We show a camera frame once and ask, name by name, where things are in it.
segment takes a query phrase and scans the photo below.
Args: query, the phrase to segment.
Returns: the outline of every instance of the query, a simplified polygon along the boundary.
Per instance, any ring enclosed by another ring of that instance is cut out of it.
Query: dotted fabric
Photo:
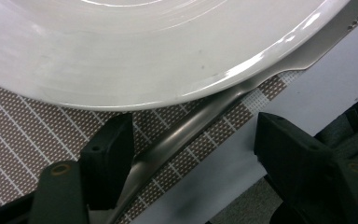
[[[162,167],[117,223],[130,223],[140,215],[298,75],[299,72],[279,74],[248,93]],[[201,101],[133,112],[136,153]],[[34,190],[40,172],[49,164],[77,160],[81,148],[118,114],[48,105],[0,88],[0,206]]]

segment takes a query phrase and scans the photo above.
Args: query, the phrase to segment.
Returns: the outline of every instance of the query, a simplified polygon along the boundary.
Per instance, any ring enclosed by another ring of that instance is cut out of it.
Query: knife
[[[309,68],[357,24],[358,0],[351,0],[316,35],[278,63],[234,87],[207,97],[197,108],[134,158],[117,207],[109,212],[108,223],[115,223],[120,218],[137,193],[162,165],[239,102],[247,92],[281,72]]]

